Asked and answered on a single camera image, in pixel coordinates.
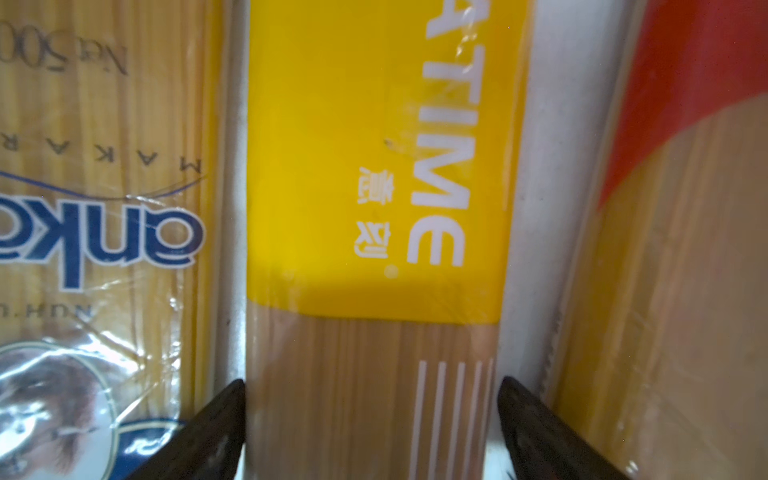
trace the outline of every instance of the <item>spaghetti package with blue logo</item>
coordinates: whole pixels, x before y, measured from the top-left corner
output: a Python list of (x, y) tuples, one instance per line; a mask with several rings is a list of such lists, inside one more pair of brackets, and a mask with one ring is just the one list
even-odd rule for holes
[(0, 478), (124, 478), (208, 400), (224, 3), (0, 1)]

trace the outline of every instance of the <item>plastic wrapper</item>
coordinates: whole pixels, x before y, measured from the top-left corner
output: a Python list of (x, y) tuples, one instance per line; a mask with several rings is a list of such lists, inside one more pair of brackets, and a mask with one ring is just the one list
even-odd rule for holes
[(259, 479), (481, 478), (527, 2), (255, 2)]
[(768, 3), (632, 29), (548, 399), (632, 478), (765, 478)]
[(124, 478), (208, 400), (222, 2), (0, 2), (0, 478)]

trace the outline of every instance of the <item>blue logo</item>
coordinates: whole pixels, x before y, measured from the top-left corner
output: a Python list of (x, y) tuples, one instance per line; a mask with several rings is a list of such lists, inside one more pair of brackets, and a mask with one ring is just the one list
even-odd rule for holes
[[(128, 266), (147, 261), (166, 269), (195, 262), (203, 246), (205, 227), (197, 215), (181, 208), (152, 210), (123, 205), (121, 245), (106, 245), (106, 206), (91, 200), (57, 200), (55, 207), (40, 197), (0, 194), (0, 210), (12, 219), (9, 233), (0, 235), (0, 263), (47, 264), (59, 253), (59, 288), (83, 290), (84, 262)], [(169, 223), (187, 230), (182, 243), (168, 243), (160, 234)]]

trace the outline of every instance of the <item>white stripe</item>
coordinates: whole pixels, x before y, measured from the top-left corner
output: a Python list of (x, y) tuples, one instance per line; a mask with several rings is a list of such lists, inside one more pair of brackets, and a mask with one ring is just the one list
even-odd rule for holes
[(462, 393), (464, 392), (464, 362), (459, 363), (456, 370), (456, 392), (453, 395), (453, 419), (451, 420), (451, 442), (448, 448), (448, 470), (445, 480), (453, 480), (453, 464), (455, 463), (456, 440), (458, 437), (458, 418), (462, 413)]
[(480, 392), (480, 375), (482, 362), (475, 364), (475, 381), (472, 383), (472, 402), (469, 404), (469, 424), (467, 426), (467, 441), (464, 444), (464, 468), (462, 480), (469, 478), (469, 453), (472, 451), (472, 434), (475, 432), (475, 414), (478, 411), (478, 393)]
[(480, 429), (480, 436), (478, 437), (478, 455), (485, 457), (485, 434), (488, 430), (488, 420), (490, 415), (488, 414), (488, 407), (491, 403), (491, 388), (493, 388), (493, 359), (488, 361), (488, 378), (485, 379), (485, 400), (483, 400), (482, 406), (482, 427)]
[(419, 362), (419, 379), (416, 381), (416, 404), (413, 408), (413, 433), (411, 434), (411, 465), (408, 479), (416, 478), (416, 462), (419, 460), (419, 435), (422, 429), (422, 407), (424, 406), (424, 385), (427, 376), (427, 362)]
[(419, 121), (474, 127), (478, 124), (478, 112), (461, 108), (421, 107)]
[(442, 400), (445, 396), (445, 362), (437, 367), (437, 389), (435, 390), (435, 414), (432, 416), (432, 442), (429, 445), (429, 470), (427, 480), (435, 480), (437, 469), (437, 449), (440, 446), (440, 420), (442, 419)]

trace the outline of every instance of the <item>pasta package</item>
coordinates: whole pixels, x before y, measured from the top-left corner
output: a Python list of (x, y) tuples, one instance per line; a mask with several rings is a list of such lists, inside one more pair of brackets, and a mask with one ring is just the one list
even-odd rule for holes
[(125, 478), (209, 399), (224, 9), (0, 1), (0, 478)]
[(252, 4), (252, 475), (482, 477), (530, 14)]
[(554, 410), (632, 478), (768, 468), (768, 2), (639, 2)]

